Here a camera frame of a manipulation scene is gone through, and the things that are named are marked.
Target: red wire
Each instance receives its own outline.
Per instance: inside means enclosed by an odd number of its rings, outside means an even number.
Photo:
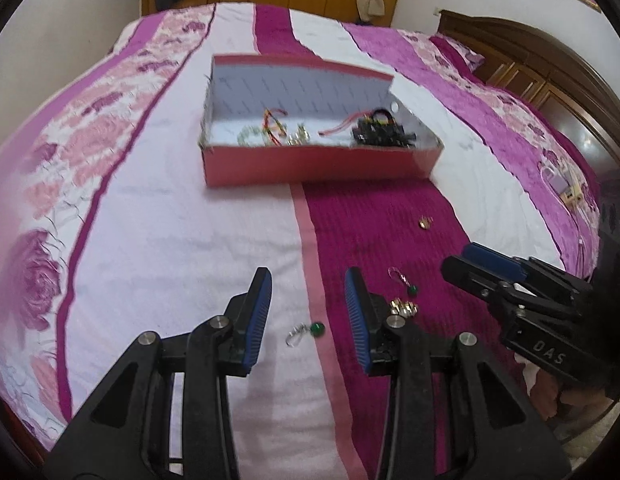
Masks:
[[[371,113],[372,112],[370,110],[366,112],[355,112],[352,115],[349,115],[348,117],[346,117],[345,120],[341,124],[339,124],[339,126],[335,126],[334,128],[331,128],[330,130],[323,130],[322,132],[319,132],[319,135],[326,136],[326,135],[331,135],[331,134],[340,132],[355,119],[359,119],[360,117],[365,117],[366,115],[370,115]]]
[[[281,115],[287,115],[288,114],[287,111],[282,110],[281,108],[270,108],[268,110],[268,112],[269,112],[270,116],[272,116],[273,112],[276,112],[277,114],[281,114]]]
[[[268,133],[268,136],[270,137],[270,140],[272,141],[272,143],[275,144],[276,146],[280,146],[281,143],[279,142],[279,139],[277,139],[277,137],[270,130],[270,126],[268,126],[269,116],[270,116],[270,111],[266,110],[265,113],[263,114],[263,129],[266,130],[266,132]]]

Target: pillow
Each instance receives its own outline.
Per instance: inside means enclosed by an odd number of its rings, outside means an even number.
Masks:
[[[450,38],[449,36],[446,36],[439,32],[435,34],[435,36],[446,40],[450,44],[450,46],[459,53],[459,55],[466,62],[466,65],[470,69],[470,72],[474,72],[477,68],[484,64],[484,56],[482,56],[481,54],[477,54],[474,50],[465,46],[460,41],[454,40],[453,38]]]

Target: white wall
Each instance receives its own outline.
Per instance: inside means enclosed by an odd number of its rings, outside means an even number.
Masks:
[[[0,35],[0,143],[138,17],[139,0],[24,0]]]
[[[392,26],[436,32],[436,7],[543,30],[589,62],[620,99],[620,39],[603,14],[579,0],[398,0]]]

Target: earring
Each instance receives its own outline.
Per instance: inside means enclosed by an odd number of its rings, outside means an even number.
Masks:
[[[412,285],[408,281],[408,278],[406,278],[404,274],[396,267],[390,267],[388,269],[388,276],[390,276],[390,278],[395,280],[397,283],[403,283],[407,287],[408,296],[410,296],[411,298],[416,297],[419,293],[419,287],[417,287],[416,285]]]
[[[425,229],[426,231],[430,229],[432,226],[432,217],[431,216],[422,216],[419,218],[419,227],[421,229]]]
[[[310,326],[305,323],[296,325],[286,337],[286,345],[294,348],[301,342],[301,338],[309,333],[315,339],[325,334],[325,325],[321,322],[314,322]]]

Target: blue gripper pad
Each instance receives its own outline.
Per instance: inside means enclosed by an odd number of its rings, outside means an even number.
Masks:
[[[466,245],[461,257],[483,267],[506,282],[523,283],[526,281],[527,274],[517,262],[482,245],[475,243]]]
[[[257,294],[252,317],[245,333],[245,354],[242,362],[247,372],[256,364],[261,348],[261,339],[268,319],[270,298],[272,297],[272,274],[265,269],[263,281]]]
[[[370,334],[368,333],[368,327],[366,326],[366,320],[361,308],[362,298],[361,294],[368,294],[368,291],[363,286],[363,290],[360,286],[356,285],[356,274],[360,278],[359,269],[348,269],[345,279],[345,294],[346,304],[348,306],[348,316],[350,317],[350,327],[352,328],[352,336],[354,338],[354,348],[357,353],[357,361],[363,367],[365,373],[369,373],[372,366],[372,358],[370,357]]]

